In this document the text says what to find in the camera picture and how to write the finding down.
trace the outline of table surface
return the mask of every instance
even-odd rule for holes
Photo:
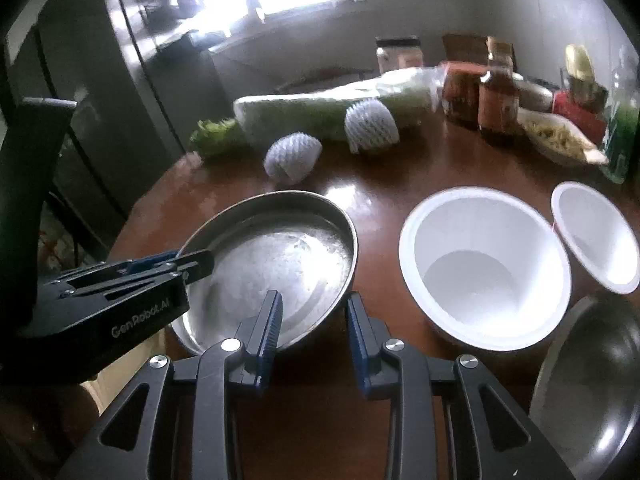
[[[402,132],[401,142],[379,156],[355,156],[346,143],[325,143],[313,173],[296,189],[325,195],[353,220],[360,246],[353,289],[362,295],[369,315],[384,320],[393,336],[425,354],[453,359],[465,349],[438,336],[402,278],[398,240],[407,215],[443,189],[485,186],[524,200],[552,222],[551,192],[565,180],[584,182],[609,196],[638,235],[640,209],[634,199],[597,168],[560,168],[524,138],[510,148],[494,148],[477,132],[440,115],[429,115],[420,128]],[[136,203],[110,258],[180,248],[219,211],[277,189],[286,188],[268,179],[259,154],[209,162],[187,154]],[[570,306],[597,287],[575,261],[572,278]],[[639,304],[640,292],[629,298]],[[329,318],[308,339],[279,356],[264,398],[243,400],[238,406],[245,477],[383,478],[388,401],[367,402],[360,396],[339,316]],[[525,409],[549,340],[514,354],[480,355]],[[186,355],[175,341],[168,352],[174,359]],[[438,414],[436,420],[442,436],[442,417]],[[438,460],[440,477],[446,478],[442,446]]]

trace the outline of white foam bowl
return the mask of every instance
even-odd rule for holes
[[[638,242],[616,206],[592,187],[563,182],[551,195],[551,211],[564,243],[594,279],[617,294],[636,290]]]
[[[482,187],[430,196],[404,222],[402,275],[441,330],[476,348],[511,351],[560,322],[571,271],[551,225],[523,201]]]

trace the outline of metal bowl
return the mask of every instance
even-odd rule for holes
[[[518,88],[518,106],[535,112],[550,112],[554,104],[554,93],[548,88],[533,81],[525,80],[522,76],[513,75],[513,82]]]
[[[347,214],[306,191],[255,196],[225,209],[187,241],[180,254],[214,253],[208,278],[187,288],[190,309],[172,329],[191,352],[232,337],[260,310],[270,289],[282,294],[278,350],[315,329],[350,290],[358,255]]]
[[[583,298],[558,326],[529,416],[577,480],[595,480],[626,478],[639,415],[638,310],[610,293]]]

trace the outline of brown bottle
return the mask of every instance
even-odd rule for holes
[[[480,78],[478,129],[490,144],[510,144],[517,131],[518,117],[511,45],[489,36],[486,46],[489,70]]]

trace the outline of bottle label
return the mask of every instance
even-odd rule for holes
[[[398,68],[409,68],[412,66],[424,66],[422,51],[400,54],[398,56]]]
[[[506,95],[480,85],[478,125],[494,132],[513,133],[518,117],[518,96]]]
[[[638,108],[634,104],[616,102],[613,105],[602,148],[609,157],[609,177],[614,182],[622,182],[628,173],[637,124]]]

